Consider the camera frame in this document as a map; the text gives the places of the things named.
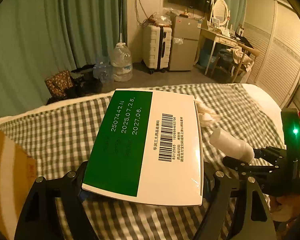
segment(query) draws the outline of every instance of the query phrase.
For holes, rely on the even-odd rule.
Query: floor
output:
[[[117,88],[139,88],[156,87],[167,85],[197,84],[197,83],[215,83],[216,81],[204,75],[204,70],[196,65],[192,71],[171,71],[155,72],[149,74],[149,70],[143,63],[133,63],[133,76],[127,82],[112,82],[104,84],[103,93],[110,92]]]

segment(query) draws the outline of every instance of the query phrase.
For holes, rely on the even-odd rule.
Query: chair backrest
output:
[[[250,52],[252,55],[254,55],[255,57],[258,57],[260,55],[260,50],[258,49],[254,49],[254,48],[250,48],[247,47],[246,45],[244,45],[241,42],[238,42],[238,46],[240,46],[241,48],[245,49],[246,51]]]

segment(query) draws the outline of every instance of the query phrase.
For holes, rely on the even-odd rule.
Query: metal screw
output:
[[[223,178],[225,174],[222,172],[222,171],[217,171],[216,172],[216,176],[219,177],[219,178]]]
[[[67,176],[69,178],[73,178],[75,176],[75,171],[69,171],[68,174],[67,174]]]
[[[37,178],[35,179],[35,182],[38,182],[38,183],[40,183],[40,182],[42,182],[42,181],[43,181],[43,177],[42,177],[42,176],[37,177]]]
[[[248,177],[248,181],[251,183],[255,183],[256,179],[254,177]]]

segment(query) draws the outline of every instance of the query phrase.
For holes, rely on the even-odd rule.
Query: sliding closet door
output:
[[[283,107],[300,76],[300,20],[279,3],[269,49],[256,85]]]
[[[255,82],[265,58],[274,21],[274,0],[247,0],[244,36],[261,54],[251,70],[250,79]]]

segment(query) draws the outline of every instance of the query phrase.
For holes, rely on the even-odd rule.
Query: suitcase handle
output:
[[[163,46],[163,49],[162,49],[162,52],[161,52],[161,57],[164,57],[164,50],[166,48],[166,42],[163,42],[162,46]]]

